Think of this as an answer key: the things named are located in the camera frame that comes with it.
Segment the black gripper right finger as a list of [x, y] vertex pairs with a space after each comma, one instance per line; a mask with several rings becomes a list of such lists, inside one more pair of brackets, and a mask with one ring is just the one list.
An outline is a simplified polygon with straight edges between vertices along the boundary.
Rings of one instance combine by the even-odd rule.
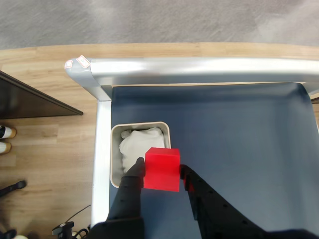
[[263, 239], [265, 231], [240, 213], [195, 171], [180, 166], [194, 219], [203, 239]]

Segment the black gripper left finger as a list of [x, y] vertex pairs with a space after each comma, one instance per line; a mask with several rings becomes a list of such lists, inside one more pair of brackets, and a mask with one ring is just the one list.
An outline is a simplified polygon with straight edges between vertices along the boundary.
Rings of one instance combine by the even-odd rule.
[[135, 220], [141, 218], [141, 191], [146, 175], [145, 160], [139, 157], [123, 175], [107, 220]]

